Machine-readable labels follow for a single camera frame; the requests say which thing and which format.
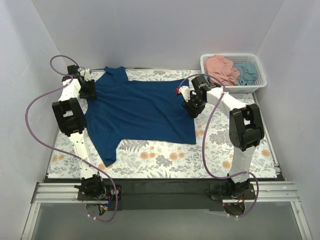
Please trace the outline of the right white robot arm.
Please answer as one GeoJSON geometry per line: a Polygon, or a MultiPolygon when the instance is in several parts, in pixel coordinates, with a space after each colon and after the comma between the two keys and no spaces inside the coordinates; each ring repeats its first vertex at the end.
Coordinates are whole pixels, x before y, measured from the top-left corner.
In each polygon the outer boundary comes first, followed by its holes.
{"type": "Polygon", "coordinates": [[[205,109],[214,106],[229,118],[229,139],[233,145],[233,158],[226,177],[209,175],[216,183],[209,192],[219,197],[237,199],[250,187],[253,154],[265,137],[260,108],[257,104],[245,104],[231,96],[221,81],[209,83],[207,74],[198,73],[184,79],[191,80],[193,88],[180,83],[176,94],[182,96],[182,106],[194,119],[205,109]]]}

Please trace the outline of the dark blue t shirt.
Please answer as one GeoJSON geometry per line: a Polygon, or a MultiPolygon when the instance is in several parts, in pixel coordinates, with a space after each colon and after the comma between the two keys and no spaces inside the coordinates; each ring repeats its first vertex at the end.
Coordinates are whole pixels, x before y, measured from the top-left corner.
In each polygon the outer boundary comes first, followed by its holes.
{"type": "Polygon", "coordinates": [[[172,81],[129,80],[123,66],[104,68],[95,82],[96,98],[87,100],[87,132],[105,166],[116,162],[122,140],[165,141],[196,144],[194,120],[176,95],[188,86],[172,81]]]}

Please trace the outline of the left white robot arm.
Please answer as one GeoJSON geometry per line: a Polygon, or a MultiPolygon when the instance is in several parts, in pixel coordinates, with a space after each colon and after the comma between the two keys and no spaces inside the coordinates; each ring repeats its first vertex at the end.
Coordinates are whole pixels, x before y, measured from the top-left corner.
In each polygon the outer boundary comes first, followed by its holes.
{"type": "Polygon", "coordinates": [[[103,199],[107,190],[99,171],[92,167],[86,140],[87,121],[78,99],[95,99],[95,80],[91,70],[76,64],[67,67],[62,78],[64,86],[58,101],[52,103],[59,130],[70,140],[75,154],[80,157],[80,185],[75,188],[89,198],[103,199]]]}

